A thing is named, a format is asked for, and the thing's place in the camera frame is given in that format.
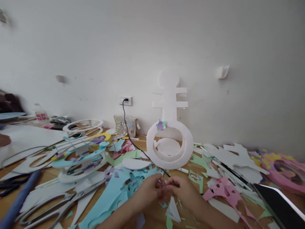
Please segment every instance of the electrical outlet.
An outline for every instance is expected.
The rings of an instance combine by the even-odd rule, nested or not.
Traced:
[[[119,96],[119,104],[123,105],[123,101],[124,101],[124,105],[132,106],[131,96]]]

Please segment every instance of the craft clutter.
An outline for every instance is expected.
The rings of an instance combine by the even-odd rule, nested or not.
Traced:
[[[10,195],[25,182],[27,188],[23,192],[25,196],[20,195],[19,202],[13,205],[15,210],[10,209],[0,228],[11,228],[15,220],[20,220],[19,224],[26,229],[35,228],[52,217],[54,221],[49,229],[61,228],[63,216],[77,202],[76,212],[69,213],[73,216],[70,228],[78,225],[80,229],[93,229],[126,202],[146,178],[157,173],[165,173],[165,179],[174,172],[179,176],[187,174],[199,188],[202,198],[212,207],[235,223],[243,221],[250,229],[253,222],[263,227],[260,219],[275,216],[253,184],[266,185],[267,177],[272,181],[267,184],[270,187],[305,194],[305,166],[291,156],[275,154],[260,147],[249,152],[237,143],[214,146],[193,142],[189,129],[177,120],[177,108],[187,108],[188,102],[177,101],[176,97],[185,97],[186,88],[177,87],[179,77],[170,70],[161,73],[159,84],[161,89],[154,93],[161,95],[162,99],[154,101],[153,107],[163,109],[162,117],[152,124],[147,133],[147,151],[142,151],[133,143],[139,140],[135,138],[139,137],[138,120],[125,116],[115,115],[116,128],[106,131],[103,130],[103,121],[98,119],[68,123],[63,131],[6,126],[3,133],[11,137],[12,143],[0,148],[1,167],[25,160],[0,179],[0,189],[3,190],[0,198]],[[159,131],[166,135],[169,128],[181,133],[181,146],[169,137],[155,140]],[[50,167],[59,171],[58,176],[35,187],[41,171]],[[105,190],[77,224],[86,206],[103,185]],[[59,197],[62,198],[59,204],[35,215],[37,210]],[[167,208],[167,228],[173,228],[173,221],[184,224],[186,228],[196,228],[187,225],[190,219],[182,217],[184,203],[179,199],[176,202],[176,199],[171,196],[168,203],[160,203],[160,208]],[[251,213],[247,201],[260,206],[262,213],[259,217]],[[199,224],[194,217],[191,221]],[[145,215],[141,214],[137,218],[137,228],[141,229],[144,224]]]

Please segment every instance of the power cord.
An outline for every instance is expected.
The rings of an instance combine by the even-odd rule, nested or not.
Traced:
[[[127,123],[126,123],[126,119],[125,119],[125,109],[124,109],[124,102],[125,102],[125,101],[128,102],[128,99],[124,99],[124,100],[123,100],[123,103],[122,103],[122,105],[123,105],[123,111],[124,111],[124,122],[125,122],[125,125],[126,125],[126,128],[127,128],[128,138],[129,138],[130,142],[133,144],[133,146],[134,146],[135,148],[139,149],[139,148],[132,142],[131,138],[129,137],[129,131],[128,131],[128,127],[127,127]],[[160,168],[160,169],[162,169],[162,170],[166,173],[166,175],[167,175],[168,177],[170,177],[170,175],[169,175],[163,168]]]

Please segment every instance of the blue tube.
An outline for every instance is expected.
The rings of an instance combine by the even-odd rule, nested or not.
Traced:
[[[23,187],[23,189],[19,192],[17,198],[15,199],[14,203],[10,207],[10,209],[7,211],[6,215],[3,217],[1,223],[0,223],[0,228],[1,229],[10,229],[12,228],[12,225],[16,219],[16,217],[19,214],[19,211],[27,198],[28,194],[34,187],[36,181],[38,180],[39,176],[41,174],[41,170],[37,170],[32,173],[30,176],[29,180]]]

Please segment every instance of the plastic bottle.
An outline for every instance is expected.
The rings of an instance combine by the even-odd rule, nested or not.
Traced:
[[[35,115],[39,123],[48,124],[49,118],[47,112],[41,107],[39,103],[35,103]]]

